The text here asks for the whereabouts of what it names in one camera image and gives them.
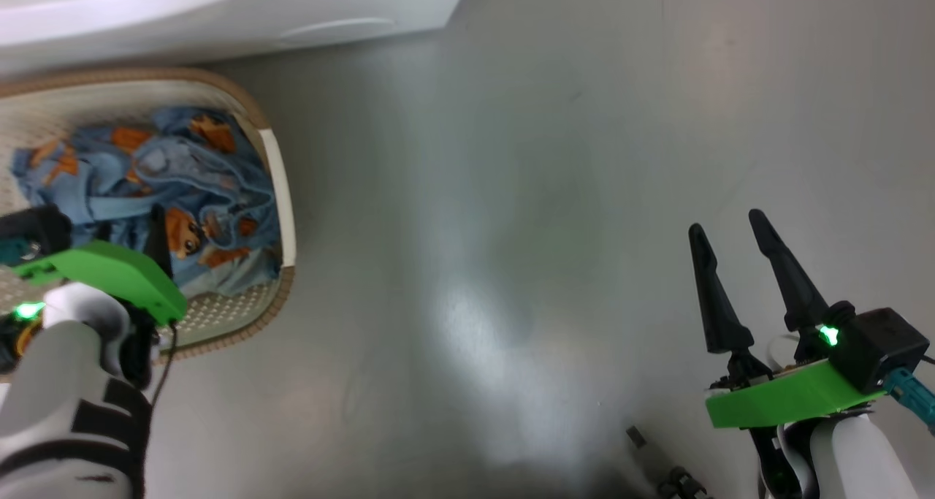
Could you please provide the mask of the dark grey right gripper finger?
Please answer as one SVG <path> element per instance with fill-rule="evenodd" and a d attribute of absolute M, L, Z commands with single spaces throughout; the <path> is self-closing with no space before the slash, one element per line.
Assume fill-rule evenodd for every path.
<path fill-rule="evenodd" d="M 757 240 L 759 252 L 771 263 L 776 283 L 785 305 L 786 329 L 798 332 L 822 324 L 828 304 L 816 289 L 784 240 L 759 209 L 751 209 L 748 219 Z"/>
<path fill-rule="evenodd" d="M 752 333 L 741 325 L 717 273 L 717 259 L 704 229 L 692 224 L 688 230 L 692 269 L 697 286 L 706 348 L 711 354 L 744 351 L 754 345 Z"/>

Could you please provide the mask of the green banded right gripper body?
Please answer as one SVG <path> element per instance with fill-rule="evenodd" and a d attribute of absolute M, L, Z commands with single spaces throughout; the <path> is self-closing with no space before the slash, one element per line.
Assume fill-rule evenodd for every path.
<path fill-rule="evenodd" d="M 708 396 L 705 405 L 714 428 L 767 428 L 829 416 L 882 396 L 882 390 L 863 395 L 828 360 L 820 360 L 747 388 Z"/>

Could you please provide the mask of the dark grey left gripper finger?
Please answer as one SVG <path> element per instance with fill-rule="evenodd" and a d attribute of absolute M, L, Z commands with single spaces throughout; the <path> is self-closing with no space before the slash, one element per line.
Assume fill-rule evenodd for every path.
<path fill-rule="evenodd" d="M 154 205 L 149 212 L 149 233 L 144 246 L 144 255 L 150 257 L 167 277 L 173 277 L 172 256 L 168 247 L 166 210 Z"/>

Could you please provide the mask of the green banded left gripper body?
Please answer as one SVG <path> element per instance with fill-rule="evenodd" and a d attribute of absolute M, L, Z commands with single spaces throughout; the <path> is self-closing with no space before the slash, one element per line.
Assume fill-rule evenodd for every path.
<path fill-rule="evenodd" d="M 131 385 L 150 386 L 159 330 L 176 330 L 187 313 L 164 245 L 152 254 L 91 240 L 50 255 L 27 256 L 11 270 L 28 283 L 56 285 L 43 300 L 26 300 L 11 310 L 13 362 L 40 330 L 77 320 L 102 335 L 104 369 Z"/>

